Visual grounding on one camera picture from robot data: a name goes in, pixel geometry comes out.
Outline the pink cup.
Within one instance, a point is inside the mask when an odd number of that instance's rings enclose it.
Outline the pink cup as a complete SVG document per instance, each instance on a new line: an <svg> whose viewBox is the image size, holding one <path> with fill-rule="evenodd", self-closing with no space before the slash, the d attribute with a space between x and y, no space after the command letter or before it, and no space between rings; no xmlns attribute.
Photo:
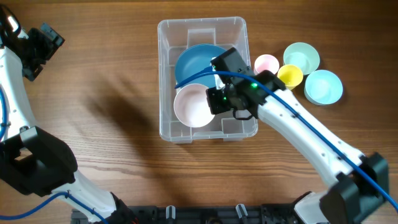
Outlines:
<svg viewBox="0 0 398 224"><path fill-rule="evenodd" d="M260 55L254 62L254 73L256 75L264 70L268 70L273 74L276 74L279 71L279 68L279 61L270 54Z"/></svg>

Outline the yellow cup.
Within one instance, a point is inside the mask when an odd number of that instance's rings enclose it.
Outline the yellow cup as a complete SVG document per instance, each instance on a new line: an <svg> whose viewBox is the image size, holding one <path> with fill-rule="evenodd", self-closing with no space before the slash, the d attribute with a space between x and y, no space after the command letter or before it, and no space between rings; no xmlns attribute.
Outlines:
<svg viewBox="0 0 398 224"><path fill-rule="evenodd" d="M285 86L293 90L303 81L303 72L295 65L284 65L279 68L277 77L283 81Z"/></svg>

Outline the light blue small bowl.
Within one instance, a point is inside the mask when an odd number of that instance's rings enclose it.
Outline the light blue small bowl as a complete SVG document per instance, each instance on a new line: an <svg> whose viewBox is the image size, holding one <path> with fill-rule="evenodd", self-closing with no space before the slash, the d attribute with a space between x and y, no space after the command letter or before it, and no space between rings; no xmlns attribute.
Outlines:
<svg viewBox="0 0 398 224"><path fill-rule="evenodd" d="M316 70L307 76L304 94L315 105L330 105L342 97L343 84L333 72Z"/></svg>

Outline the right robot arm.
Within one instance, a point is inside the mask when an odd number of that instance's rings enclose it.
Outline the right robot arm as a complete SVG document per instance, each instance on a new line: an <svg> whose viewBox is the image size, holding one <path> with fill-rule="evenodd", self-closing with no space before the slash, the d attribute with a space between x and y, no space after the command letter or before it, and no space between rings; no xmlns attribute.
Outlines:
<svg viewBox="0 0 398 224"><path fill-rule="evenodd" d="M378 153L367 157L312 116L269 71L258 75L211 71L222 87L206 91L212 113L247 110L288 140L314 167L327 190L309 192L286 206L284 220L298 223L361 223L389 195L389 168Z"/></svg>

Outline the pink small bowl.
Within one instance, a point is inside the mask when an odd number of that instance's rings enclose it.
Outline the pink small bowl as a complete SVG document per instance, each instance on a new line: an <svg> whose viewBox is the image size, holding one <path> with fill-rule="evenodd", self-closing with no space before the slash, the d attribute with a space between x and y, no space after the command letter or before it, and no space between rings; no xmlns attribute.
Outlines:
<svg viewBox="0 0 398 224"><path fill-rule="evenodd" d="M192 83L185 85L176 94L174 112L177 119L191 128L200 128L209 124L214 115L210 111L207 101L207 86Z"/></svg>

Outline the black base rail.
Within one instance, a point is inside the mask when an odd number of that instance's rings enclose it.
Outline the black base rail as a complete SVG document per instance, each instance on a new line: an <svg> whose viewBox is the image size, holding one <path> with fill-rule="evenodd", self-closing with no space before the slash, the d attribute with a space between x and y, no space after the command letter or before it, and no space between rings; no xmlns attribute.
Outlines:
<svg viewBox="0 0 398 224"><path fill-rule="evenodd" d="M290 204L229 207L130 206L136 223L153 224L299 224Z"/></svg>

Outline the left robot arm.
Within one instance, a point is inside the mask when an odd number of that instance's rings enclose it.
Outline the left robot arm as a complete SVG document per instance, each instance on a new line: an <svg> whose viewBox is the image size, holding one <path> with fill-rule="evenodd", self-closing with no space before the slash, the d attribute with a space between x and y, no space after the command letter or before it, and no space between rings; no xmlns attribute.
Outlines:
<svg viewBox="0 0 398 224"><path fill-rule="evenodd" d="M121 199L78 170L70 147L40 128L32 112L23 79L34 81L64 41L48 24L25 32L1 5L1 180L23 195L46 197L28 212L1 219L27 217L59 199L90 223L139 223Z"/></svg>

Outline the dark blue bowl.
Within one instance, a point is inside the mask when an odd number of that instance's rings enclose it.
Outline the dark blue bowl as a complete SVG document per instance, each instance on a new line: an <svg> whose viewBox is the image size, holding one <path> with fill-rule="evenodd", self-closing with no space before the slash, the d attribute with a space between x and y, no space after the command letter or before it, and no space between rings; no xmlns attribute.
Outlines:
<svg viewBox="0 0 398 224"><path fill-rule="evenodd" d="M175 65L175 79L177 83L197 73L212 72L211 60L225 52L225 49L210 45L194 45L185 50Z"/></svg>

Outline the clear plastic storage container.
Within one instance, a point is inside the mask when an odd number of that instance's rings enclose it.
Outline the clear plastic storage container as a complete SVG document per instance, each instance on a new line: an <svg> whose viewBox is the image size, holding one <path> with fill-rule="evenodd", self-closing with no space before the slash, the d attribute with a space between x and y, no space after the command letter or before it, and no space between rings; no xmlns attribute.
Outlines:
<svg viewBox="0 0 398 224"><path fill-rule="evenodd" d="M228 50L236 48L246 65L250 65L246 21L242 17L202 19L171 19L157 27L159 56L159 134L165 141L176 144L197 139L238 141L254 136L257 120L238 121L233 112L225 112L204 127L191 128L181 123L174 112L175 65L180 55L198 44L210 44Z"/></svg>

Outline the mint green small bowl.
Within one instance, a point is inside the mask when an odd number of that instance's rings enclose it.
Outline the mint green small bowl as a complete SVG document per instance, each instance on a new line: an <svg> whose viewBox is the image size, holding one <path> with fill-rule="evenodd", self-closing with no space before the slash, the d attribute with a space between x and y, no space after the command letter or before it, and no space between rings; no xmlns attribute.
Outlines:
<svg viewBox="0 0 398 224"><path fill-rule="evenodd" d="M309 75L318 69L320 55L310 44L296 42L290 44L283 54L284 65L295 65L304 75Z"/></svg>

